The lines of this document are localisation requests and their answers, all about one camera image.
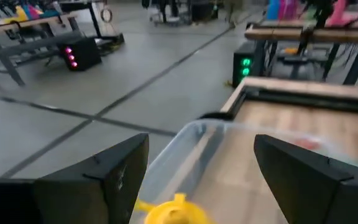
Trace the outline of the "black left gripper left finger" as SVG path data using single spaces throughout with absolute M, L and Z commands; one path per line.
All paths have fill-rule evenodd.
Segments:
M 141 133 L 37 179 L 43 223 L 128 223 L 148 156 L 149 135 Z

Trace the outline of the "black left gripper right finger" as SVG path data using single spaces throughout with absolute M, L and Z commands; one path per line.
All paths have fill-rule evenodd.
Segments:
M 259 169 L 288 223 L 358 223 L 358 167 L 258 134 Z

